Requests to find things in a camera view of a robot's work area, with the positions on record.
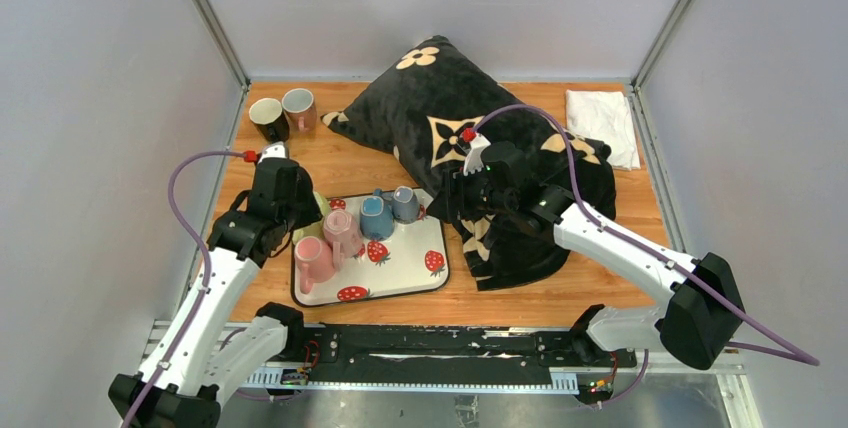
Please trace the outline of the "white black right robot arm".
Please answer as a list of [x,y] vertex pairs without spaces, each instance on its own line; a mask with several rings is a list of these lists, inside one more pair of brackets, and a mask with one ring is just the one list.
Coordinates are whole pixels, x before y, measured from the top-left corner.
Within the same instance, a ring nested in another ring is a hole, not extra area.
[[444,177],[427,213],[445,222],[504,215],[524,234],[599,262],[655,301],[651,308],[587,309],[584,329],[570,340],[584,365],[618,349],[663,349],[707,370],[742,323],[744,305],[723,257],[696,259],[623,228],[566,188],[539,181],[510,142],[474,140],[470,160]]

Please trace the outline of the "pink round mug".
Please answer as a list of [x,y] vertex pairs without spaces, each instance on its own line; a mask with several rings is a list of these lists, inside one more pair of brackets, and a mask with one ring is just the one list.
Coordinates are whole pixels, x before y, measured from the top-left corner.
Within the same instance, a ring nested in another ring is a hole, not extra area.
[[332,248],[321,238],[306,236],[300,239],[294,249],[294,258],[303,294],[309,294],[315,284],[326,282],[337,273]]

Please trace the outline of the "white strawberry tray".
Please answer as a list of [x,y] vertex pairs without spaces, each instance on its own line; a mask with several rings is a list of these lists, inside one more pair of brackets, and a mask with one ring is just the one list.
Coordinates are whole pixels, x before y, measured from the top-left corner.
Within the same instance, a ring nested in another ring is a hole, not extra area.
[[291,255],[290,293],[302,307],[376,300],[432,292],[443,287],[450,275],[442,223],[424,213],[432,197],[416,187],[421,203],[419,218],[397,224],[383,241],[366,239],[360,252],[347,258],[328,280],[315,282],[309,292],[301,290],[301,271]]

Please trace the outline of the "brown pink mug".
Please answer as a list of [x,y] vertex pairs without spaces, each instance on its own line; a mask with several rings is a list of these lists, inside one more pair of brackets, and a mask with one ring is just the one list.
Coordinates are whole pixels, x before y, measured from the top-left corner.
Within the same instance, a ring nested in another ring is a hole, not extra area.
[[282,97],[281,104],[284,112],[299,132],[308,132],[315,129],[317,109],[314,94],[310,90],[306,88],[289,90]]

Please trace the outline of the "pink octagonal mug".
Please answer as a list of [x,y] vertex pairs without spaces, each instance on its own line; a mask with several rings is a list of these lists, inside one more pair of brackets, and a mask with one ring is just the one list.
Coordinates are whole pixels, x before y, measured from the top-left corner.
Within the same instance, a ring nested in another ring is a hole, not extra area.
[[337,270],[347,259],[357,257],[365,246],[358,221],[346,210],[332,210],[324,218],[323,234]]

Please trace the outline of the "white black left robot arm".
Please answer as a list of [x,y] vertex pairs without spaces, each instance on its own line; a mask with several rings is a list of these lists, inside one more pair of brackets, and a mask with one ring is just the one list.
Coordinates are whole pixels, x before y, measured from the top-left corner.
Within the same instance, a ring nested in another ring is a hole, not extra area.
[[241,157],[256,166],[251,188],[215,221],[208,239],[186,229],[203,258],[200,273],[138,371],[117,375],[109,387],[124,427],[214,427],[261,365],[305,351],[303,313],[274,302],[218,344],[237,301],[284,237],[320,215],[311,178],[296,161],[251,151]]

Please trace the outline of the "black mug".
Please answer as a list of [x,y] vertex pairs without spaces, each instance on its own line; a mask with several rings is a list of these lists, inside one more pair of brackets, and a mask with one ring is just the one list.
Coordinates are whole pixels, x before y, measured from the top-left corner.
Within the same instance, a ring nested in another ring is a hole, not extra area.
[[279,100],[259,99],[249,107],[248,117],[269,144],[289,140],[290,127]]

